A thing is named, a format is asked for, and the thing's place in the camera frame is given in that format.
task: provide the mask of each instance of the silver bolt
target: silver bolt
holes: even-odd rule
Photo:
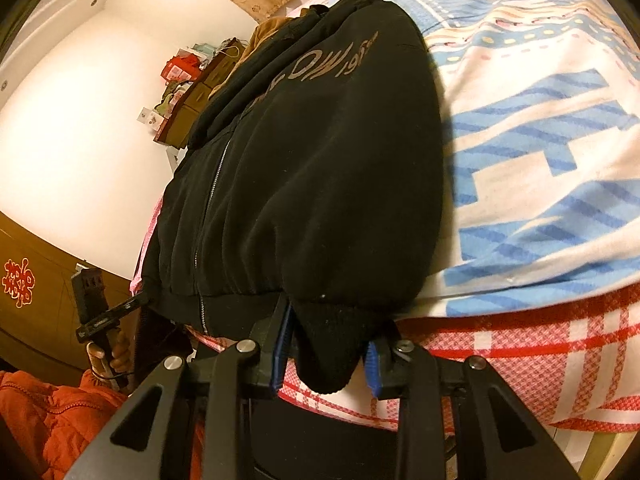
[[[484,370],[486,368],[486,359],[479,355],[472,355],[469,358],[469,366],[471,366],[473,370]]]
[[[253,352],[255,350],[255,341],[252,341],[251,339],[242,339],[242,341],[238,342],[236,348],[242,354]]]
[[[177,355],[170,355],[164,360],[164,367],[167,370],[177,370],[182,366],[182,358]]]
[[[402,352],[403,354],[408,354],[409,352],[413,352],[415,345],[409,341],[408,339],[401,339],[396,343],[396,350]]]

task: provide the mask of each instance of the red paper-cut decoration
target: red paper-cut decoration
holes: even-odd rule
[[[31,290],[36,284],[36,279],[31,269],[27,269],[28,266],[27,258],[22,259],[21,266],[12,260],[4,264],[4,270],[6,270],[6,276],[2,279],[4,293],[11,296],[12,300],[17,300],[15,306],[18,308],[31,304],[33,299]]]

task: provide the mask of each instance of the red and white plaid sheet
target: red and white plaid sheet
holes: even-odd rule
[[[156,227],[158,202],[142,248]],[[131,290],[140,287],[140,270]],[[486,357],[543,424],[583,431],[640,430],[640,284],[537,310],[468,318],[398,322],[402,335],[436,356]],[[223,350],[232,341],[193,331]],[[359,366],[340,392],[319,395],[287,364],[280,397],[301,408],[355,424],[396,430],[398,401],[377,401]],[[445,406],[446,430],[451,432]]]

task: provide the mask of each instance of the orange jacket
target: orange jacket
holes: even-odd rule
[[[87,370],[79,388],[0,372],[0,416],[42,480],[63,480],[71,465],[127,399]],[[203,428],[196,426],[191,479],[200,478]]]

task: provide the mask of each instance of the black jacket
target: black jacket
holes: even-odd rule
[[[420,290],[441,202],[440,113],[414,22],[383,0],[315,6],[193,125],[143,287],[162,316],[236,340],[285,293],[298,374],[333,392]]]

